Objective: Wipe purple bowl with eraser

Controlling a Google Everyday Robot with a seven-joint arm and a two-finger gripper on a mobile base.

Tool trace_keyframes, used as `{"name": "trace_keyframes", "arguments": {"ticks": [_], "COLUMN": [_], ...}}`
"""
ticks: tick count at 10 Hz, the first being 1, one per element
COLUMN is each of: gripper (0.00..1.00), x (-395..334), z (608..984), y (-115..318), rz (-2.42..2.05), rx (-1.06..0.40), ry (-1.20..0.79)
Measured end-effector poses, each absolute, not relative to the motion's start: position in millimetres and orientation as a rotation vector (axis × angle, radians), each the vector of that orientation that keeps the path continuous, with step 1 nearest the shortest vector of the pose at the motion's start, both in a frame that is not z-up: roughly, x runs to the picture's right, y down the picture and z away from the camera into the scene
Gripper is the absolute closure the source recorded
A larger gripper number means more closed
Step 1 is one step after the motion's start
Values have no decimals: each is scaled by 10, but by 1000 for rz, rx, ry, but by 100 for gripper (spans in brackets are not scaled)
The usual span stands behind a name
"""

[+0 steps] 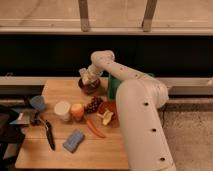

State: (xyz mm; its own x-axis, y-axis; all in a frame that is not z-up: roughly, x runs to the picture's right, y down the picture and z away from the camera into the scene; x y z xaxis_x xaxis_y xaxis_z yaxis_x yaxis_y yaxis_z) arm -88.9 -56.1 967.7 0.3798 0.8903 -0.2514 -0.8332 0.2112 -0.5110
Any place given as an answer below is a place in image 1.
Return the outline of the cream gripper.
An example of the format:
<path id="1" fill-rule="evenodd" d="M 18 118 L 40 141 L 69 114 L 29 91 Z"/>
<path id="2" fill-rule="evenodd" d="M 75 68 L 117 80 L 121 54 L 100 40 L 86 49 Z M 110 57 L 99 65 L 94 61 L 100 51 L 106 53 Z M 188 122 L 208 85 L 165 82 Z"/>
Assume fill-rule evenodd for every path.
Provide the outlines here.
<path id="1" fill-rule="evenodd" d="M 93 79 L 92 77 L 90 76 L 90 74 L 88 73 L 87 69 L 86 68 L 81 68 L 79 70 L 79 73 L 80 73 L 80 76 L 81 76 L 81 79 L 82 79 L 82 83 L 84 85 L 88 85 L 88 84 L 91 84 Z"/>

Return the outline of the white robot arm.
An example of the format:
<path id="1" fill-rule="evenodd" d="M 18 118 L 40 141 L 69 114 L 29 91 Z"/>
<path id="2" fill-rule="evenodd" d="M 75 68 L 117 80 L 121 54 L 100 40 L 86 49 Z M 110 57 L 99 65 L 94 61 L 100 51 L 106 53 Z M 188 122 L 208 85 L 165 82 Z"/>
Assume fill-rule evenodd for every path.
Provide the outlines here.
<path id="1" fill-rule="evenodd" d="M 91 85 L 104 71 L 121 81 L 116 108 L 131 171 L 176 171 L 157 109 L 169 99 L 158 79 L 115 62 L 110 50 L 91 54 L 88 68 L 79 70 L 83 84 Z"/>

